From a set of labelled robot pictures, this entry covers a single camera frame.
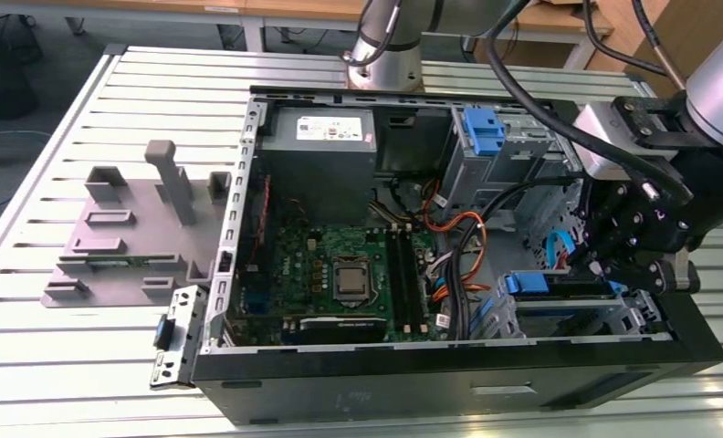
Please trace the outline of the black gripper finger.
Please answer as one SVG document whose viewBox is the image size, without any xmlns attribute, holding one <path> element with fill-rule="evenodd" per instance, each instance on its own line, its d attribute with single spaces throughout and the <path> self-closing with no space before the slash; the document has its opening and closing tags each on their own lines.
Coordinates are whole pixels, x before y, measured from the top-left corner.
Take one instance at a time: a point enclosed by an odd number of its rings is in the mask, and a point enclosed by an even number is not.
<svg viewBox="0 0 723 438">
<path fill-rule="evenodd" d="M 585 180 L 576 212 L 581 226 L 567 256 L 568 276 L 648 276 L 635 259 L 647 219 L 632 184 Z"/>
<path fill-rule="evenodd" d="M 593 245 L 589 249 L 589 268 L 605 280 L 621 284 L 629 290 L 673 292 L 677 280 L 672 264 L 663 253 L 641 248 L 636 237 L 617 242 Z"/>
</svg>

